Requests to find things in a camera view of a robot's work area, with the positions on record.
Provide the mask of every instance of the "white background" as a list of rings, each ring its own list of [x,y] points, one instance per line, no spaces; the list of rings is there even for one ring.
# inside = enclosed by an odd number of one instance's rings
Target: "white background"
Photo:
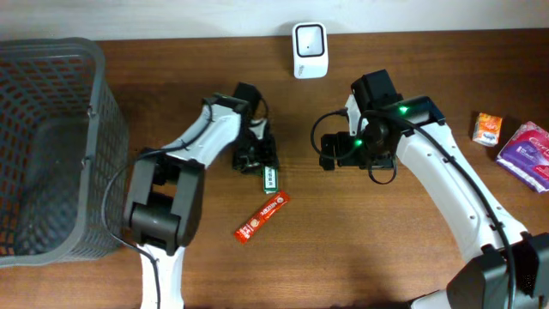
[[[0,39],[288,35],[549,27],[548,0],[0,0]]]

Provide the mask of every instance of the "red stick packet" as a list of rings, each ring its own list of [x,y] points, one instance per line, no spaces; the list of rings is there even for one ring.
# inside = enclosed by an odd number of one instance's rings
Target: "red stick packet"
[[[234,232],[234,237],[245,244],[251,238],[251,236],[262,227],[265,222],[273,215],[278,209],[280,209],[285,203],[290,201],[290,197],[284,192],[280,191],[271,199],[269,199],[259,211],[257,211],[242,227]]]

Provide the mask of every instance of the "wooden table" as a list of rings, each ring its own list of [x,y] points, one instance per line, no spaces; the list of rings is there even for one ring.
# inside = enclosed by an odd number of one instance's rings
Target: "wooden table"
[[[364,171],[324,172],[309,134],[341,108],[350,84],[387,69],[405,97],[430,95],[463,154],[492,193],[533,234],[547,231],[549,196],[494,163],[471,142],[476,112],[549,129],[549,30],[329,36],[329,73],[296,80],[289,37],[101,42],[107,80],[130,126],[131,151],[160,147],[196,119],[201,98],[257,85],[271,107],[280,188],[292,201],[247,245],[233,231],[267,197],[259,178],[223,153],[207,172],[202,222],[184,258],[186,304],[329,307],[408,300],[445,288],[463,266],[455,241],[419,181],[404,167],[391,185]],[[345,130],[330,119],[324,132]],[[138,308],[141,264],[132,251],[92,263],[0,270],[2,308]]]

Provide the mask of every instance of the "gray plastic bin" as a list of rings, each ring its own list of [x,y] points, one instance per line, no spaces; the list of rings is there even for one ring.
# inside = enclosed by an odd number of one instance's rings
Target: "gray plastic bin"
[[[0,267],[90,260],[117,243],[100,200],[126,162],[128,126],[86,39],[0,43]],[[122,226],[124,175],[107,217]]]

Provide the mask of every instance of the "purple snack bag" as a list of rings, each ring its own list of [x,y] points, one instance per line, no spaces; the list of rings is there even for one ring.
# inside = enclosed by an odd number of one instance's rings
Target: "purple snack bag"
[[[531,121],[521,125],[497,163],[534,191],[549,191],[549,133]]]

